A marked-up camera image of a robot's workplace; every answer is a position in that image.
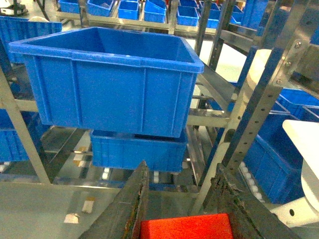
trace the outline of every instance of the metal shelving rack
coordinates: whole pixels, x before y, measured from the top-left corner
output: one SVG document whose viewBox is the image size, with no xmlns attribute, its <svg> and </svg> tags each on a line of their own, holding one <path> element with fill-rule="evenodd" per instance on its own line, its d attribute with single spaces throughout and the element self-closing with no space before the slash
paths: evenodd
<svg viewBox="0 0 319 239">
<path fill-rule="evenodd" d="M 80 0 L 80 15 L 57 11 L 57 16 L 60 19 L 80 19 L 83 27 L 90 25 L 92 22 L 102 22 L 111 25 L 164 29 L 169 34 L 177 34 L 177 31 L 195 32 L 197 34 L 195 51 L 199 54 L 205 35 L 214 33 L 206 30 L 211 1 L 205 0 L 199 27 L 192 29 L 179 28 L 180 26 L 176 25 L 177 3 L 176 0 L 171 1 L 168 23 L 163 24 L 141 21 L 143 20 L 143 14 L 141 14 L 139 21 L 118 19 L 116 18 L 116 11 L 112 13 L 112 17 L 108 18 L 86 16 L 85 4 L 82 0 Z M 190 110 L 187 121 L 187 135 L 189 138 L 187 148 L 196 186 L 187 189 L 179 187 L 175 196 L 192 192 L 191 198 L 196 199 L 190 210 L 191 215 L 200 212 L 211 186 L 210 180 L 216 174 L 218 163 L 222 163 L 229 172 L 237 172 L 237 168 L 244 159 L 283 87 L 293 84 L 319 98 L 319 81 L 316 75 L 318 65 L 313 62 L 313 59 L 318 56 L 319 48 L 310 44 L 310 38 L 319 25 L 318 2 L 316 0 L 269 0 L 260 23 L 263 34 L 253 29 L 229 23 L 235 3 L 235 0 L 224 2 L 209 63 L 205 66 L 204 73 L 198 76 L 196 82 L 202 95 L 193 97 L 199 99 L 199 104 L 197 109 Z M 286 21 L 274 21 L 279 14 L 279 10 L 289 12 Z M 280 29 L 280 31 L 274 32 L 273 29 Z M 223 44 L 228 44 L 247 55 L 237 87 L 233 87 L 215 72 Z M 264 65 L 256 69 L 256 65 L 252 63 L 256 59 L 255 57 L 259 56 L 260 51 L 267 51 L 268 53 L 263 58 Z M 252 79 L 250 76 L 249 72 L 253 71 L 259 72 L 258 79 Z M 298 72 L 300 77 L 291 78 L 294 72 Z M 0 99 L 0 108 L 7 110 L 39 182 L 50 185 L 66 161 L 66 158 L 63 159 L 66 156 L 65 150 L 62 149 L 57 153 L 59 155 L 56 164 L 45 163 L 41 160 L 20 113 L 20 111 L 36 112 L 35 101 L 14 99 L 3 72 L 0 72 Z M 222 110 L 207 109 L 205 102 L 208 99 L 214 99 Z M 235 103 L 232 112 L 228 111 L 230 103 Z M 198 126 L 205 127 L 211 146 L 216 136 L 214 127 L 225 128 L 209 167 L 205 163 L 203 146 L 200 144 L 201 128 L 198 128 Z M 79 139 L 83 133 L 83 131 L 78 132 L 77 138 Z M 54 187 L 61 186 L 64 190 L 67 190 L 68 186 L 63 185 L 63 182 L 59 183 L 60 181 L 56 180 L 55 183 L 59 185 L 54 185 Z M 69 180 L 67 184 L 96 186 L 86 180 L 80 180 L 80 182 Z M 28 188 L 37 186 L 41 187 L 41 185 L 34 185 L 28 186 Z M 95 190 L 94 188 L 87 186 L 87 188 L 83 187 L 78 190 Z M 100 184 L 100 189 L 114 190 L 104 188 L 103 184 Z"/>
</svg>

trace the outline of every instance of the bolt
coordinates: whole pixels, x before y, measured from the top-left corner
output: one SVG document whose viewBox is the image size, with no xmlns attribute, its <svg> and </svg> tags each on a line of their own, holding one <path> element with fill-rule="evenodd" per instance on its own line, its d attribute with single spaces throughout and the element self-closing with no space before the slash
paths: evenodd
<svg viewBox="0 0 319 239">
<path fill-rule="evenodd" d="M 301 42 L 298 42 L 295 44 L 295 48 L 300 48 L 301 47 Z"/>
</svg>

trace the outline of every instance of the blue plastic crate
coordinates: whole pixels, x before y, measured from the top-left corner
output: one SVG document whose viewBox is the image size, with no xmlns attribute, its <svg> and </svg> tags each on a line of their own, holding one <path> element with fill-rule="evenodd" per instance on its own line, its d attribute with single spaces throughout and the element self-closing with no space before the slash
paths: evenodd
<svg viewBox="0 0 319 239">
<path fill-rule="evenodd" d="M 303 107 L 302 121 L 319 122 L 319 107 Z"/>
<path fill-rule="evenodd" d="M 179 0 L 181 6 L 189 6 L 198 8 L 198 4 L 195 0 Z"/>
<path fill-rule="evenodd" d="M 144 20 L 165 23 L 166 3 L 162 0 L 147 0 L 144 8 Z"/>
<path fill-rule="evenodd" d="M 244 14 L 243 11 L 238 6 L 235 5 L 233 8 L 233 13 L 232 13 L 232 17 L 230 19 L 230 23 L 240 25 L 243 14 Z"/>
<path fill-rule="evenodd" d="M 9 53 L 9 43 L 62 31 L 60 22 L 33 22 L 19 17 L 0 16 L 0 39 L 11 63 L 23 63 L 20 54 Z"/>
<path fill-rule="evenodd" d="M 314 32 L 310 43 L 312 44 L 316 44 L 319 45 L 319 27 L 316 29 L 316 31 Z"/>
<path fill-rule="evenodd" d="M 212 101 L 209 101 L 211 107 L 213 110 L 219 110 L 221 111 L 221 107 L 217 104 L 217 102 L 212 102 Z M 230 107 L 229 107 L 229 110 L 232 111 L 233 110 L 233 107 L 234 107 L 234 104 L 232 104 Z M 278 103 L 277 101 L 275 102 L 275 104 L 273 105 L 271 111 L 270 111 L 272 114 L 289 114 L 290 112 L 285 108 L 283 107 L 280 103 Z M 217 137 L 216 137 L 216 140 L 215 140 L 215 143 L 212 147 L 212 150 L 210 152 L 210 155 L 209 155 L 209 158 L 208 158 L 208 164 L 211 163 L 214 155 L 215 155 L 215 152 L 217 150 L 217 147 L 219 145 L 219 142 L 221 140 L 221 137 L 224 133 L 224 128 L 217 128 L 218 130 L 218 133 L 217 133 Z"/>
<path fill-rule="evenodd" d="M 22 112 L 35 147 L 41 147 L 41 121 L 38 113 Z M 28 160 L 28 156 L 17 135 L 6 110 L 0 110 L 0 162 L 16 162 Z"/>
<path fill-rule="evenodd" d="M 2 69 L 3 73 L 6 75 L 8 74 L 12 68 L 9 62 L 9 58 L 6 54 L 4 45 L 2 43 L 2 40 L 0 38 L 0 68 Z"/>
<path fill-rule="evenodd" d="M 95 16 L 109 16 L 114 0 L 88 0 L 88 13 Z"/>
<path fill-rule="evenodd" d="M 59 0 L 61 11 L 69 13 L 80 13 L 80 7 L 77 0 Z"/>
<path fill-rule="evenodd" d="M 140 4 L 135 1 L 121 1 L 119 5 L 119 18 L 138 20 Z"/>
<path fill-rule="evenodd" d="M 197 26 L 199 20 L 198 12 L 194 7 L 178 6 L 177 24 L 186 26 Z"/>
<path fill-rule="evenodd" d="M 91 27 L 10 47 L 44 124 L 104 131 L 179 137 L 204 68 L 183 38 L 149 32 Z"/>
<path fill-rule="evenodd" d="M 246 0 L 241 25 L 257 29 L 263 17 L 268 0 Z"/>
<path fill-rule="evenodd" d="M 244 162 L 272 203 L 284 204 L 304 196 L 303 157 L 282 124 L 298 120 L 289 114 L 269 114 Z"/>
<path fill-rule="evenodd" d="M 283 89 L 277 101 L 298 119 L 303 116 L 303 106 L 319 106 L 319 100 L 301 90 Z"/>
<path fill-rule="evenodd" d="M 220 11 L 218 10 L 210 10 L 207 27 L 209 28 L 217 28 L 219 23 Z"/>
<path fill-rule="evenodd" d="M 136 169 L 146 161 L 153 171 L 180 172 L 187 137 L 164 138 L 94 130 L 91 132 L 93 165 Z"/>
</svg>

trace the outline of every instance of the metal bracket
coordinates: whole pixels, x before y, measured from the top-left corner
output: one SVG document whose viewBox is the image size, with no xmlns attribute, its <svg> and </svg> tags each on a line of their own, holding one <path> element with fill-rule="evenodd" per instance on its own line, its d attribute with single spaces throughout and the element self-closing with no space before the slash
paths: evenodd
<svg viewBox="0 0 319 239">
<path fill-rule="evenodd" d="M 289 81 L 291 75 L 296 70 L 302 56 L 309 48 L 309 40 L 296 39 L 285 58 L 281 59 L 281 67 L 279 68 L 273 85 L 278 87 L 284 87 Z"/>
</svg>

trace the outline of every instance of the red pad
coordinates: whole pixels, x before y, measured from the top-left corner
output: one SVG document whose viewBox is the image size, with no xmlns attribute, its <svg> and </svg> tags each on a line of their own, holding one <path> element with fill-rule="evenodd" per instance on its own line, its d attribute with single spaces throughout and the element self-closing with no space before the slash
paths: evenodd
<svg viewBox="0 0 319 239">
<path fill-rule="evenodd" d="M 227 214 L 143 221 L 140 239 L 233 239 Z"/>
</svg>

